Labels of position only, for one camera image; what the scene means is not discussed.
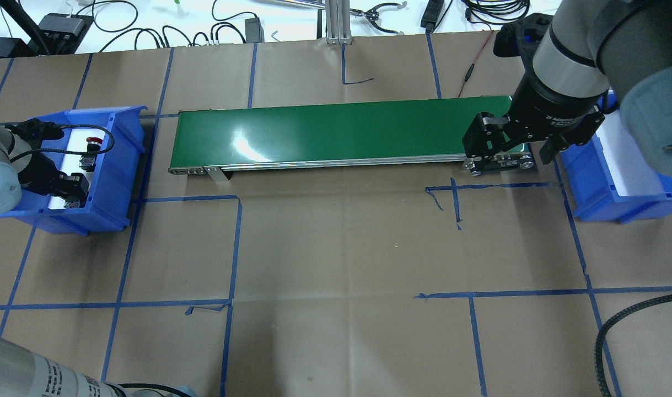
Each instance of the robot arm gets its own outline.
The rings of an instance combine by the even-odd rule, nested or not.
[[[0,126],[0,213],[15,208],[21,189],[62,197],[69,208],[84,206],[89,186],[84,174],[67,175],[43,153],[33,151],[41,146],[41,141],[61,137],[61,126],[36,119],[18,126]]]
[[[645,160],[672,176],[672,0],[565,0],[553,20],[505,25],[494,52],[520,56],[525,75],[508,113],[479,114],[464,136],[473,173],[520,143],[546,141],[545,164],[587,143],[603,121],[595,104],[612,86]]]

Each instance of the conveyor belt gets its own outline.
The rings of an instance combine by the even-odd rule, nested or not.
[[[169,172],[224,179],[221,171],[461,161],[474,116],[502,115],[509,103],[481,97],[182,111]]]

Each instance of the blue plastic bin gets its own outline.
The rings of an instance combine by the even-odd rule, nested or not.
[[[135,180],[139,156],[144,153],[144,131],[139,125],[139,112],[146,106],[66,110],[39,116],[42,121],[57,124],[93,124],[108,128],[115,138],[115,146],[96,159],[93,181],[83,208],[49,209],[51,196],[40,196],[23,191],[20,203],[0,218],[16,218],[50,233],[109,232],[124,229],[130,224],[127,208],[130,205],[132,184]],[[58,141],[44,141],[43,148],[66,149],[70,133]],[[101,148],[106,148],[104,139]],[[56,167],[61,166],[64,155],[46,153]]]
[[[672,178],[657,174],[663,194],[620,196],[613,183],[603,145],[597,136],[585,146],[571,146],[562,152],[576,209],[581,221],[620,221],[663,218],[672,213]]]

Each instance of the braided black cable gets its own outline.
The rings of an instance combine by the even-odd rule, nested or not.
[[[615,316],[610,317],[610,320],[606,321],[600,331],[598,331],[598,337],[595,339],[595,376],[598,378],[598,386],[600,387],[600,392],[603,397],[611,397],[610,389],[608,389],[608,382],[605,379],[605,369],[603,368],[603,345],[605,344],[605,336],[610,331],[611,327],[621,319],[638,312],[642,309],[647,309],[648,307],[655,306],[657,304],[672,302],[672,294],[663,297],[656,297],[652,299],[647,299],[644,302],[639,302],[638,304],[633,304],[627,309],[621,310]]]

